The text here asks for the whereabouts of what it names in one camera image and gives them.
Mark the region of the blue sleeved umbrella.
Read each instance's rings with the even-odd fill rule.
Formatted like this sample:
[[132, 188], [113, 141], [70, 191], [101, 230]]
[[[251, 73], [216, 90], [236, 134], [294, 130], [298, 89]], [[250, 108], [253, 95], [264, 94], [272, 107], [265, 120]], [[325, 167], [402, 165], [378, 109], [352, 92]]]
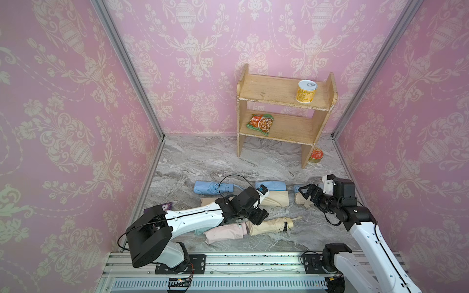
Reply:
[[216, 183], [213, 181], [196, 181], [194, 193], [199, 195], [225, 195], [233, 194], [235, 189], [242, 187], [233, 183]]

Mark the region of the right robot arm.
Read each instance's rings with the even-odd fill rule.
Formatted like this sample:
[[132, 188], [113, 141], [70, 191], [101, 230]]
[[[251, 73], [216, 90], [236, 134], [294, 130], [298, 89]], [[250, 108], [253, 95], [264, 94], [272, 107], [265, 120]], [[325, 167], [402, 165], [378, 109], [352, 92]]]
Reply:
[[322, 185], [308, 184], [298, 189], [307, 202], [324, 215], [333, 214], [350, 232], [366, 256], [372, 272], [368, 272], [345, 244], [327, 244], [322, 252], [322, 266], [330, 273], [339, 273], [359, 293], [419, 293], [386, 243], [378, 221], [362, 206], [350, 179], [326, 175]]

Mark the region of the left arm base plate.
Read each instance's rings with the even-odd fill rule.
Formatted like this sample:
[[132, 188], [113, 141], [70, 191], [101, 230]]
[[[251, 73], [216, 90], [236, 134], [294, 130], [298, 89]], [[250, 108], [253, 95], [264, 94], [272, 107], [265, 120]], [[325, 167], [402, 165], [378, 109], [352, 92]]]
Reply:
[[203, 275], [205, 273], [206, 255], [189, 254], [189, 259], [183, 261], [174, 268], [169, 268], [165, 264], [157, 264], [155, 268], [156, 275], [181, 275], [195, 274]]

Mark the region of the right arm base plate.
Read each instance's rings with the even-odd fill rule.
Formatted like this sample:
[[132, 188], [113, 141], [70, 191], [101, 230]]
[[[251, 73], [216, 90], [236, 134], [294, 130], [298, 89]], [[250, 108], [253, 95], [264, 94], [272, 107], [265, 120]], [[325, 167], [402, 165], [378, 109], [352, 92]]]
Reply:
[[325, 274], [327, 271], [322, 265], [322, 255], [315, 251], [305, 251], [300, 255], [300, 262], [307, 275]]

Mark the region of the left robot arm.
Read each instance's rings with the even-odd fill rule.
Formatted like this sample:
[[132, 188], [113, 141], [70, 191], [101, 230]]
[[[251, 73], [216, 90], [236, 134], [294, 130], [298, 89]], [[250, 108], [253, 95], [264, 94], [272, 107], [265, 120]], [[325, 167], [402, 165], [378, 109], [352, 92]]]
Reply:
[[185, 245], [172, 239], [202, 228], [215, 228], [247, 219], [261, 224], [268, 212], [260, 205], [269, 190], [261, 185], [248, 187], [232, 199], [218, 198], [209, 205], [183, 211], [165, 211], [161, 205], [150, 208], [125, 231], [134, 268], [155, 263], [175, 273], [184, 272], [190, 257]]

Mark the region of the beige umbrella sleeve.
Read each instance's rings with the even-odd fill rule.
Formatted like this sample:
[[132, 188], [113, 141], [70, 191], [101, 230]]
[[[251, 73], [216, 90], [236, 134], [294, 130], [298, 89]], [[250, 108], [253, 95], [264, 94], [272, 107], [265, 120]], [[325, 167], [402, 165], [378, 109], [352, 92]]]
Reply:
[[294, 227], [294, 222], [302, 219], [302, 217], [281, 217], [272, 220], [265, 220], [260, 225], [254, 225], [251, 222], [246, 222], [246, 227], [250, 236], [256, 236], [266, 233], [281, 233], [286, 232]]
[[261, 202], [261, 206], [288, 207], [288, 191], [269, 191], [268, 196]]

